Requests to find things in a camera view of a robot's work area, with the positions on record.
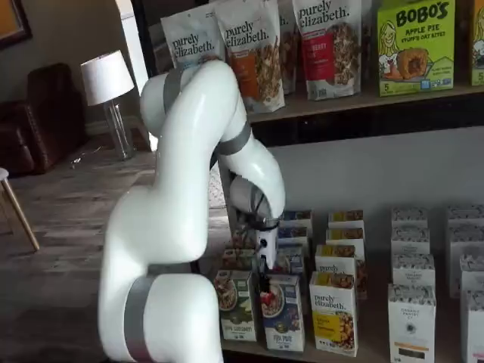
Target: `lamp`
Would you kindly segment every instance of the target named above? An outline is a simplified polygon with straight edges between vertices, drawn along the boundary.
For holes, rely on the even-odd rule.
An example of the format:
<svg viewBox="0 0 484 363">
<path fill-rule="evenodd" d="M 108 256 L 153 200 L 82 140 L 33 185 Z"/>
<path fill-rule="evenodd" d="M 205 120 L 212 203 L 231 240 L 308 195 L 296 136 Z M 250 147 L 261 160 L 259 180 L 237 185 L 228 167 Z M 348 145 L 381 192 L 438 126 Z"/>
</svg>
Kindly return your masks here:
<svg viewBox="0 0 484 363">
<path fill-rule="evenodd" d="M 133 156 L 131 132 L 123 123 L 115 98 L 131 91 L 134 85 L 121 51 L 104 54 L 81 64 L 81 73 L 88 106 L 104 104 L 116 152 L 121 160 L 129 159 Z"/>
</svg>

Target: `white wall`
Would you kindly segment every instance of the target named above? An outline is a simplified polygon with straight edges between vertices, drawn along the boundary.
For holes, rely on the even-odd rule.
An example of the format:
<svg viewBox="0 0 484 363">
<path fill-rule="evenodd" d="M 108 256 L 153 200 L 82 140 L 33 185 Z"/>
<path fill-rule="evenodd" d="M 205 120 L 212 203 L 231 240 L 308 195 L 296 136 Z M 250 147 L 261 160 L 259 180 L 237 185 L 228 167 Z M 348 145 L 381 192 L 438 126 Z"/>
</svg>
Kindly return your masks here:
<svg viewBox="0 0 484 363">
<path fill-rule="evenodd" d="M 441 250 L 444 206 L 484 203 L 483 127 L 271 151 L 283 173 L 287 208 L 314 209 L 316 237 L 328 211 L 363 209 L 367 248 L 389 250 L 389 208 L 409 204 L 431 209 L 432 246 Z"/>
<path fill-rule="evenodd" d="M 0 51 L 0 101 L 24 97 L 27 74 L 47 64 L 69 64 L 80 91 L 82 62 L 121 49 L 129 64 L 115 0 L 28 0 L 23 6 L 33 38 Z M 136 91 L 123 100 L 136 114 Z M 88 109 L 88 120 L 103 118 L 101 107 Z"/>
</svg>

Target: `gray wall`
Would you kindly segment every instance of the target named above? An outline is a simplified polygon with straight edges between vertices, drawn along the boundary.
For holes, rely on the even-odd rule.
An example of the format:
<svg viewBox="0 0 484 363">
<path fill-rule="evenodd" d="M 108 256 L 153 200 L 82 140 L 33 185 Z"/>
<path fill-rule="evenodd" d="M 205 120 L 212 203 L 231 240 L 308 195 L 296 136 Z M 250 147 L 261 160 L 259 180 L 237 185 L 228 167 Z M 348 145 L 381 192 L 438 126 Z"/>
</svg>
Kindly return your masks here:
<svg viewBox="0 0 484 363">
<path fill-rule="evenodd" d="M 288 209 L 363 209 L 367 248 L 389 250 L 391 206 L 431 209 L 433 252 L 442 250 L 444 207 L 484 203 L 484 128 L 423 132 L 271 149 L 280 163 Z"/>
</svg>

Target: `green box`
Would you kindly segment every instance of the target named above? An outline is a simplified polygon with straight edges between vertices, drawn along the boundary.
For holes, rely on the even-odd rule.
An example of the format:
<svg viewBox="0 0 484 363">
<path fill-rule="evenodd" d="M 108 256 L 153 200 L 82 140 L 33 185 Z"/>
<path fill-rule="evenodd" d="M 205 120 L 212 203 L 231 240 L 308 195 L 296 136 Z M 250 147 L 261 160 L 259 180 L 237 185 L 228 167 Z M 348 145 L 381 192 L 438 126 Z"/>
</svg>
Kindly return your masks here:
<svg viewBox="0 0 484 363">
<path fill-rule="evenodd" d="M 454 0 L 385 0 L 378 11 L 380 96 L 454 87 Z"/>
</svg>

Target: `wooden chair leg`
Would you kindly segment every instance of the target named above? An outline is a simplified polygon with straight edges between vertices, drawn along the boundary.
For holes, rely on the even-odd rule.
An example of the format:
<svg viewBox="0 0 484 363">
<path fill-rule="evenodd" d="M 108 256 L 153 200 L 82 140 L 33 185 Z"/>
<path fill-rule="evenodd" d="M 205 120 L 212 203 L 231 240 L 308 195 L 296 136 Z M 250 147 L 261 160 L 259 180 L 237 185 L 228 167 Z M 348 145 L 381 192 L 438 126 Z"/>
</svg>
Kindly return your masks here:
<svg viewBox="0 0 484 363">
<path fill-rule="evenodd" d="M 22 223 L 23 230 L 26 232 L 27 236 L 29 237 L 30 243 L 33 246 L 33 249 L 35 251 L 40 250 L 39 242 L 37 241 L 36 236 L 32 232 L 32 229 L 30 228 L 30 225 L 25 218 L 25 215 L 23 214 L 22 208 L 20 207 L 20 204 L 18 203 L 17 198 L 15 197 L 14 191 L 12 191 L 12 188 L 10 188 L 10 183 L 8 182 L 7 179 L 4 179 L 1 181 L 2 187 L 5 189 L 5 193 L 7 194 L 8 199 L 10 200 L 10 203 L 12 204 L 15 213 L 17 214 L 18 219 L 20 220 L 20 223 Z"/>
</svg>

